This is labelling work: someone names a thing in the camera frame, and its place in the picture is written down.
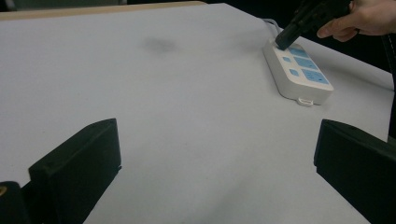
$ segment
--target table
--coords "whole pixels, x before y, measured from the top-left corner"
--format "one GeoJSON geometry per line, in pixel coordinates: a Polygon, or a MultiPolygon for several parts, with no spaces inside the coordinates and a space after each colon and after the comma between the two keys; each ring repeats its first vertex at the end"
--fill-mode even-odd
{"type": "Polygon", "coordinates": [[[0,179],[117,118],[122,170],[85,223],[367,223],[316,174],[322,119],[387,140],[391,75],[299,38],[335,88],[279,95],[275,29],[218,4],[0,22],[0,179]]]}

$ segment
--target black object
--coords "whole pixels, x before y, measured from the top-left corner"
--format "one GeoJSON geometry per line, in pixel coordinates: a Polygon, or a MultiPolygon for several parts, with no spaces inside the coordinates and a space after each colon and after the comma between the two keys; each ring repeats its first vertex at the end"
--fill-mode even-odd
{"type": "Polygon", "coordinates": [[[321,123],[317,172],[371,223],[396,223],[396,147],[345,123],[321,123]]]}
{"type": "Polygon", "coordinates": [[[328,21],[346,15],[350,0],[306,0],[290,24],[276,37],[280,49],[288,48],[302,33],[317,30],[328,21]]]}
{"type": "Polygon", "coordinates": [[[0,183],[0,223],[83,223],[120,169],[115,119],[91,124],[29,168],[21,190],[0,183]]]}

